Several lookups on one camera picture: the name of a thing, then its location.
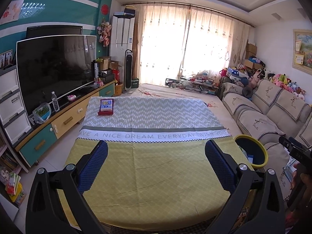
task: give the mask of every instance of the metal screw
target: metal screw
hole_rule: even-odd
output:
[[[271,174],[271,175],[274,175],[275,171],[273,169],[268,169],[268,173]]]
[[[74,168],[75,168],[75,166],[73,164],[71,164],[71,163],[66,166],[66,170],[68,170],[68,171],[71,171]]]
[[[40,168],[38,171],[37,171],[38,174],[43,174],[44,173],[44,168]]]
[[[239,168],[242,170],[242,171],[245,171],[245,170],[247,170],[247,165],[245,165],[245,164],[240,164],[239,165]]]

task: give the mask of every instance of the water bottle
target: water bottle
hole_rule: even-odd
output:
[[[53,107],[54,107],[54,110],[57,112],[60,110],[60,107],[58,105],[58,102],[57,102],[57,96],[54,94],[54,91],[52,91],[52,103],[53,103]]]

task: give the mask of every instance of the beige sofa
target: beige sofa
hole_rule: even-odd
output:
[[[242,87],[224,83],[222,102],[242,133],[258,139],[266,148],[269,161],[280,181],[284,199],[290,194],[290,183],[283,174],[289,155],[278,143],[281,135],[294,137],[309,147],[312,145],[311,107],[294,94],[267,80],[260,80],[251,101],[242,96]]]

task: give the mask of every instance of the green plant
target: green plant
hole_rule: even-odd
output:
[[[42,117],[45,115],[47,112],[49,112],[49,108],[47,106],[42,107],[41,109],[37,110],[36,113]]]

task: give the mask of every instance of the television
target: television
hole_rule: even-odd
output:
[[[81,35],[82,26],[46,25],[27,27],[26,39],[51,35]]]
[[[91,63],[96,59],[96,36],[56,35],[16,43],[17,71],[28,115],[41,103],[93,82]]]

